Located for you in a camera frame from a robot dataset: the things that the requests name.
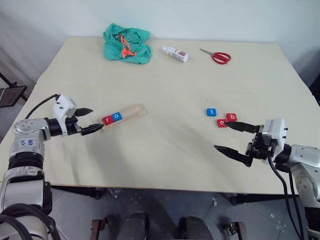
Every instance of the orange drawstring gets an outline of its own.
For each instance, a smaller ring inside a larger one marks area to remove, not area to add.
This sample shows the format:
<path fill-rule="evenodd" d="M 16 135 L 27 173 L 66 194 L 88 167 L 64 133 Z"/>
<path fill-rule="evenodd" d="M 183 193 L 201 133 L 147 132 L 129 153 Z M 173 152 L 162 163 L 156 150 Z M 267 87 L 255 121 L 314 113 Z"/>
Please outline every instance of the orange drawstring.
<path fill-rule="evenodd" d="M 137 54 L 137 52 L 134 52 L 134 53 L 131 52 L 130 45 L 125 40 L 124 36 L 120 35 L 120 38 L 121 38 L 121 43 L 122 43 L 122 46 L 123 46 L 122 57 L 125 58 L 127 54 L 130 55 L 130 56 L 135 56 Z"/>

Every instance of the white wall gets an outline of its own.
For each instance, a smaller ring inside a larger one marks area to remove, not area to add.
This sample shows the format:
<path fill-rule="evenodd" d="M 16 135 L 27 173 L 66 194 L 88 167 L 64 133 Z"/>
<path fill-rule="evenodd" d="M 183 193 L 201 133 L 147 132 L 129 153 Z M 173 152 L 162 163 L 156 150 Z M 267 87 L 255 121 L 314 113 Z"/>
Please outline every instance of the white wall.
<path fill-rule="evenodd" d="M 309 85 L 320 72 L 319 0 L 2 0 L 0 71 L 33 86 L 67 36 L 112 22 L 154 38 L 278 42 Z"/>

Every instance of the gray floor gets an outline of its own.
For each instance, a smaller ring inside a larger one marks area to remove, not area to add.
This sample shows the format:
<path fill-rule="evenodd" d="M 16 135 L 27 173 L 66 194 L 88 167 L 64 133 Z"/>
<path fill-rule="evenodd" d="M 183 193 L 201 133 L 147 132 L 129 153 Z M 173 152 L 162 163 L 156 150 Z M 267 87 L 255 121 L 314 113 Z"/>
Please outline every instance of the gray floor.
<path fill-rule="evenodd" d="M 94 200 L 56 189 L 52 191 L 50 215 L 56 221 L 62 240 L 89 240 L 91 221 L 110 214 L 117 221 L 112 229 L 101 231 L 99 239 L 113 240 L 121 223 L 137 211 L 149 216 L 150 239 L 172 239 L 180 218 L 189 215 L 203 219 L 215 240 L 238 239 L 236 235 L 226 237 L 218 229 L 219 224 L 229 220 L 244 222 L 249 240 L 298 239 L 282 199 L 233 206 L 223 194 L 215 192 L 123 189 L 116 199 L 105 190 L 101 199 Z"/>

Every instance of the scissors handle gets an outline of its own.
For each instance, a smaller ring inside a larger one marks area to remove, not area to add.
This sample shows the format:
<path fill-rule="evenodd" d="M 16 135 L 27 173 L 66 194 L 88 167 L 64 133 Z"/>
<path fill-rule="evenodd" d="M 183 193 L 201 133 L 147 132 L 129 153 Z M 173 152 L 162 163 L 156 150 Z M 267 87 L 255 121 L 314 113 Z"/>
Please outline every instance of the scissors handle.
<path fill-rule="evenodd" d="M 231 56 L 224 52 L 215 52 L 211 56 L 212 60 L 215 61 L 217 64 L 227 64 L 231 60 Z"/>

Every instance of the green cloth bag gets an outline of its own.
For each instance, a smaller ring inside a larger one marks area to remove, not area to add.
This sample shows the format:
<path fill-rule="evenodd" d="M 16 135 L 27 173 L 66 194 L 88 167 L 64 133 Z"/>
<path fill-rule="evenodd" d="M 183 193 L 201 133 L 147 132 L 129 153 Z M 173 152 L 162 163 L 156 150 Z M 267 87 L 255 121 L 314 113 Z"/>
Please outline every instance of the green cloth bag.
<path fill-rule="evenodd" d="M 136 52 L 135 56 L 122 56 L 123 45 L 120 35 L 130 45 L 132 53 Z M 104 57 L 108 60 L 120 60 L 127 63 L 147 64 L 152 56 L 151 47 L 145 45 L 144 42 L 149 39 L 150 32 L 139 28 L 123 28 L 114 23 L 103 33 Z"/>

